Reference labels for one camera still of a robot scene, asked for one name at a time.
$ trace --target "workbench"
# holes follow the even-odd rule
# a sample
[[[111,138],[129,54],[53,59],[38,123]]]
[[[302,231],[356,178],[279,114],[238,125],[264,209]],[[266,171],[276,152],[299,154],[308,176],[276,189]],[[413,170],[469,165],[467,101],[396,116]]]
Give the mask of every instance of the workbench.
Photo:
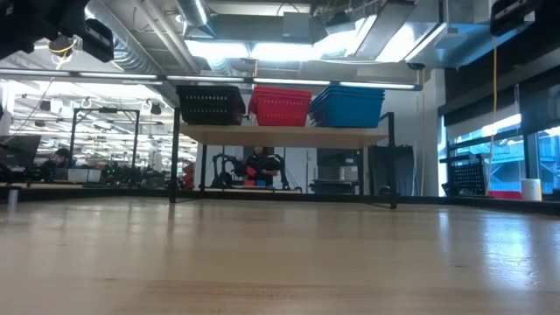
[[[201,155],[201,178],[200,192],[206,187],[207,169],[207,146],[208,145],[230,145],[230,146],[270,146],[270,147],[294,147],[294,148],[328,148],[356,150],[358,160],[358,180],[360,182],[359,200],[364,197],[364,149],[368,146],[388,140],[388,147],[395,148],[395,115],[389,112],[380,118],[387,119],[387,128],[320,128],[320,127],[271,127],[271,126],[210,126],[210,125],[186,125],[180,123],[179,110],[175,111],[175,123],[173,128],[173,153],[171,164],[176,165],[179,151],[179,132],[202,144]],[[177,170],[171,169],[171,182],[177,178]],[[394,159],[388,160],[388,183],[391,187],[389,196],[390,208],[396,208],[396,171]],[[171,185],[170,202],[176,202],[177,188]]]

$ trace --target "red basket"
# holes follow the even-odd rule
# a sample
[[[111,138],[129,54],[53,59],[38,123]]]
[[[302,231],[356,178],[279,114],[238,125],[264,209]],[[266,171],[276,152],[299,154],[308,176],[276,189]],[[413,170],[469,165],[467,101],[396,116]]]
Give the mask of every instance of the red basket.
[[[287,88],[255,87],[248,105],[260,126],[304,127],[312,93]]]

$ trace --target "plastic bin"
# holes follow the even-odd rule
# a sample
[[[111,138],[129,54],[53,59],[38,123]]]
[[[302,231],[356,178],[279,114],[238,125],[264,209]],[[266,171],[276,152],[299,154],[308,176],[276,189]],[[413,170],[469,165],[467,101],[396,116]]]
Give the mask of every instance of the plastic bin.
[[[255,87],[248,106],[260,126],[304,127],[312,93],[275,87]]]
[[[313,100],[309,114],[318,127],[377,128],[385,91],[329,86]]]
[[[177,86],[183,121],[188,124],[240,125],[245,104],[238,87]]]

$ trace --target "wooden tabletop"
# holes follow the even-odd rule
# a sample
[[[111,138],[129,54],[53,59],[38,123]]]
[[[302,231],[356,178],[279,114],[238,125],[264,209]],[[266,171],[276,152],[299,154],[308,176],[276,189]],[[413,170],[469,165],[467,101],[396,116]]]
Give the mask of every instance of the wooden tabletop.
[[[387,138],[386,129],[183,125],[202,144],[362,149]]]

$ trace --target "black basket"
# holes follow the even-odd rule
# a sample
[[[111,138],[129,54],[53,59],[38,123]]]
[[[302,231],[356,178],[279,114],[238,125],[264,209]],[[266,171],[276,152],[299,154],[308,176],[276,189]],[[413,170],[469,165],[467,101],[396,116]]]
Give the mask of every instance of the black basket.
[[[238,87],[177,86],[183,121],[188,124],[240,125],[245,103]]]

